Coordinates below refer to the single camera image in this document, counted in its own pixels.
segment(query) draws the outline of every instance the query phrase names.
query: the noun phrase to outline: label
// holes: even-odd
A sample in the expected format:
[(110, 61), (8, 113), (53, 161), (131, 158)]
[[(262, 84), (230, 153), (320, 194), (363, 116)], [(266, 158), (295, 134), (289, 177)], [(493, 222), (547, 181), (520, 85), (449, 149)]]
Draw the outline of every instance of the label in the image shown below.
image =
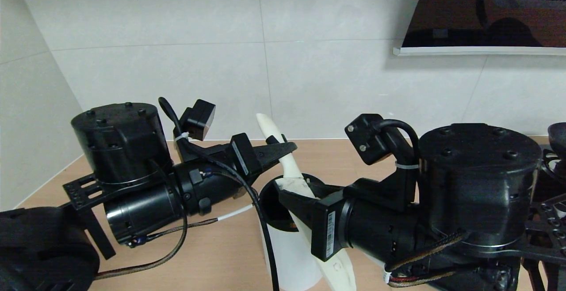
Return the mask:
[(326, 229), (326, 257), (330, 257), (334, 253), (334, 223), (336, 222), (336, 212), (328, 214), (328, 222)]

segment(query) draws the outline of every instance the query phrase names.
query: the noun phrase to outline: wall tile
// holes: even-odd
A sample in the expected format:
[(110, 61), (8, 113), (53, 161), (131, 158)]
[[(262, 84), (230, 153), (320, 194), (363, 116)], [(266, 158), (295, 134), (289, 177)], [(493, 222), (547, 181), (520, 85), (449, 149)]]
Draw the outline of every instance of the wall tile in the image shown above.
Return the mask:
[(266, 41), (402, 39), (418, 0), (261, 0)]
[(344, 138), (362, 113), (418, 134), (460, 122), (485, 57), (395, 57), (398, 41), (267, 43), (273, 116), (289, 138)]
[(489, 56), (465, 122), (485, 122), (529, 135), (566, 121), (564, 57)]
[(24, 0), (0, 0), (0, 64), (49, 51)]
[(26, 0), (49, 47), (259, 42), (259, 0)]
[(0, 65), (0, 203), (16, 207), (82, 154), (71, 128), (80, 112), (51, 53)]
[[(54, 51), (83, 109), (166, 97), (178, 116), (198, 98), (217, 105), (208, 140), (246, 132), (263, 138), (256, 112), (270, 113), (263, 43)], [(172, 124), (160, 112), (168, 139)]]

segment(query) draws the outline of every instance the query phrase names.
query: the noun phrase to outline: black cable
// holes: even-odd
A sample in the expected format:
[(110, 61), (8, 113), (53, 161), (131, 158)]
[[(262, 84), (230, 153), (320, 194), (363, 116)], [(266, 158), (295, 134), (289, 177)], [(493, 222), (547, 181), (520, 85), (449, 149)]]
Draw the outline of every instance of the black cable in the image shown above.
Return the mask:
[(400, 267), (414, 263), (419, 260), (426, 259), (427, 257), (432, 257), (433, 255), (440, 253), (449, 246), (455, 245), (467, 237), (465, 231), (457, 230), (455, 233), (444, 237), (443, 239), (433, 243), (430, 246), (426, 246), (423, 249), (415, 251), (409, 257), (405, 259), (395, 261), (394, 263), (386, 263), (384, 270), (387, 272), (393, 272)]
[(413, 146), (415, 160), (418, 162), (419, 158), (421, 157), (421, 153), (419, 151), (419, 136), (416, 134), (415, 130), (413, 130), (413, 128), (410, 125), (403, 122), (402, 120), (385, 119), (385, 120), (380, 120), (379, 122), (373, 122), (372, 127), (375, 130), (377, 130), (377, 132), (380, 132), (383, 128), (386, 127), (396, 127), (404, 130), (408, 134), (411, 140), (411, 145)]
[(188, 229), (187, 211), (184, 208), (183, 200), (182, 200), (179, 192), (175, 188), (175, 186), (173, 184), (171, 184), (171, 182), (169, 181), (169, 178), (167, 177), (167, 175), (165, 174), (165, 172), (163, 171), (161, 166), (154, 160), (150, 160), (150, 161), (153, 164), (155, 164), (155, 166), (157, 166), (157, 170), (158, 170), (159, 174), (161, 175), (161, 177), (163, 178), (163, 180), (165, 181), (165, 184), (173, 192), (173, 195), (176, 197), (177, 202), (179, 202), (179, 206), (180, 206), (181, 213), (182, 213), (182, 216), (183, 216), (183, 228), (182, 228), (183, 232), (181, 234), (179, 242), (177, 243), (177, 245), (173, 248), (173, 250), (170, 253), (168, 253), (165, 257), (162, 257), (161, 259), (159, 259), (157, 261), (153, 261), (153, 262), (150, 262), (150, 263), (147, 263), (147, 264), (134, 265), (132, 267), (125, 267), (125, 268), (120, 268), (120, 269), (113, 269), (113, 270), (109, 270), (109, 271), (99, 272), (95, 276), (95, 280), (108, 279), (108, 278), (112, 278), (112, 277), (129, 275), (131, 273), (136, 273), (136, 272), (145, 271), (145, 270), (148, 270), (148, 269), (158, 267), (159, 265), (162, 265), (162, 264), (166, 263), (167, 261), (169, 261), (170, 259), (172, 259), (172, 257), (175, 257), (176, 253), (178, 253), (180, 248), (183, 246), (184, 240), (187, 238), (187, 229)]
[[(237, 183), (240, 183), (240, 181), (237, 178), (235, 178), (234, 176), (232, 176), (230, 174), (226, 174), (225, 172), (207, 172), (207, 174), (226, 177), (226, 178), (229, 178), (231, 180), (234, 180)], [(251, 189), (253, 190), (253, 193), (255, 194), (255, 196), (259, 197), (257, 190), (255, 188), (251, 188)]]
[[(159, 101), (159, 105), (161, 106), (161, 109), (165, 112), (165, 115), (167, 115), (167, 117), (169, 117), (169, 119), (173, 121), (173, 124), (175, 124), (176, 133), (178, 134), (176, 135), (176, 137), (180, 136), (182, 134), (182, 128), (180, 127), (179, 118), (175, 114), (175, 111), (172, 109), (172, 106), (164, 97), (160, 97), (158, 101)], [(269, 236), (269, 230), (267, 229), (267, 221), (265, 220), (265, 216), (263, 214), (263, 211), (261, 210), (258, 197), (255, 195), (255, 192), (253, 192), (252, 187), (233, 168), (224, 164), (223, 162), (220, 162), (216, 158), (202, 152), (200, 148), (198, 148), (198, 146), (191, 144), (186, 138), (179, 138), (177, 140), (177, 143), (182, 145), (186, 150), (188, 150), (188, 152), (191, 152), (192, 154), (207, 160), (211, 164), (214, 164), (219, 168), (226, 170), (228, 173), (232, 174), (232, 176), (234, 176), (238, 180), (238, 182), (242, 184), (244, 188), (246, 188), (246, 191), (248, 192), (252, 200), (253, 206), (257, 211), (257, 216), (259, 217), (259, 222), (261, 224), (261, 231), (263, 232), (263, 237), (265, 239), (265, 247), (267, 249), (267, 257), (269, 259), (269, 269), (271, 271), (271, 284), (273, 286), (273, 291), (279, 291), (279, 278), (277, 277), (277, 266), (275, 264), (275, 255), (273, 254), (273, 245), (271, 243), (271, 237)]]
[(435, 270), (426, 275), (413, 276), (413, 277), (391, 277), (388, 285), (390, 287), (414, 287), (424, 283), (430, 283), (445, 277), (458, 275), (461, 273), (475, 272), (479, 269), (477, 265), (467, 265), (462, 267), (449, 267), (444, 269)]
[[(210, 224), (214, 224), (215, 222), (218, 222), (218, 218), (210, 218), (210, 219), (202, 220), (202, 221), (199, 221), (199, 222), (193, 222), (192, 224), (188, 224), (187, 228), (194, 228), (194, 227), (200, 227), (200, 226), (204, 226), (204, 225), (210, 225)], [(177, 232), (179, 230), (183, 230), (183, 226), (178, 226), (178, 227), (174, 227), (174, 228), (171, 228), (171, 229), (161, 231), (159, 233), (150, 234), (150, 235), (147, 236), (146, 242), (153, 241), (155, 239), (163, 237), (164, 235), (171, 234), (171, 233)]]

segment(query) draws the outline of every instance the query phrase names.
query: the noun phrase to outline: white cable tie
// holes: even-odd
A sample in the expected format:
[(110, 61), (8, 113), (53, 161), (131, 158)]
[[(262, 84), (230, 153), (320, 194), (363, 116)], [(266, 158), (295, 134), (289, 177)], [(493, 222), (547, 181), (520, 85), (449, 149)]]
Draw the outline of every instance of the white cable tie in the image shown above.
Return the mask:
[(386, 284), (388, 284), (390, 278), (391, 278), (391, 272), (383, 270), (383, 281), (385, 281)]
[(224, 216), (218, 217), (218, 221), (225, 220), (226, 218), (230, 218), (230, 217), (235, 216), (235, 215), (237, 215), (237, 214), (239, 214), (239, 213), (243, 213), (244, 211), (248, 211), (248, 210), (250, 210), (252, 207), (253, 207), (253, 205), (252, 205), (252, 204), (249, 204), (248, 206), (245, 206), (245, 207), (243, 207), (243, 208), (240, 208), (240, 209), (238, 209), (237, 211), (233, 211), (233, 212), (231, 212), (231, 213), (227, 213), (227, 214), (225, 214)]
[(400, 169), (419, 169), (419, 164), (416, 165), (403, 165), (395, 161), (395, 166)]
[(178, 140), (180, 140), (182, 138), (186, 138), (188, 140), (188, 132), (182, 132), (179, 136), (177, 136), (175, 138), (175, 142), (177, 142)]

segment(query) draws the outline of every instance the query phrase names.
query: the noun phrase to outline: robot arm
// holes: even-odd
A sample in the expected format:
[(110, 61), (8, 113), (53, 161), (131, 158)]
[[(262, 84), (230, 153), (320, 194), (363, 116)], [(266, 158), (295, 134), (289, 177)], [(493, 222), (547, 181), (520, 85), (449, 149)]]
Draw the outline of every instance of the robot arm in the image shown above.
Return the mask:
[[(514, 291), (521, 264), (543, 291), (543, 261), (548, 289), (566, 289), (566, 213), (556, 207), (566, 195), (562, 188), (556, 198), (532, 201), (545, 187), (537, 182), (536, 142), (486, 124), (453, 124), (413, 140), (413, 152), (396, 128), (406, 126), (384, 127), (387, 121), (364, 114), (346, 127), (366, 164), (394, 154), (397, 170), (385, 180), (361, 178), (345, 188), (311, 183), (318, 199), (279, 193), (313, 230), (313, 255), (327, 260), (328, 250), (354, 247), (385, 263), (391, 287), (428, 283), (445, 291)], [(561, 140), (551, 137), (554, 147)]]
[[(160, 103), (176, 119), (166, 100)], [(174, 134), (203, 140), (213, 117), (214, 105), (198, 100), (176, 119)], [(246, 134), (210, 148), (182, 139), (177, 142), (182, 162), (174, 165), (157, 108), (145, 103), (93, 108), (71, 125), (93, 173), (63, 185), (70, 200), (63, 206), (0, 213), (0, 290), (85, 291), (95, 279), (155, 267), (182, 245), (186, 216), (210, 213), (214, 204), (242, 196), (244, 188), (250, 192), (249, 184), (297, 148), (292, 142), (254, 147)], [(150, 233), (180, 218), (184, 234), (156, 263), (98, 272), (99, 256), (85, 231), (105, 259), (115, 255), (92, 212), (100, 204), (122, 245), (143, 245), (156, 237)], [(276, 286), (277, 275), (273, 280)]]

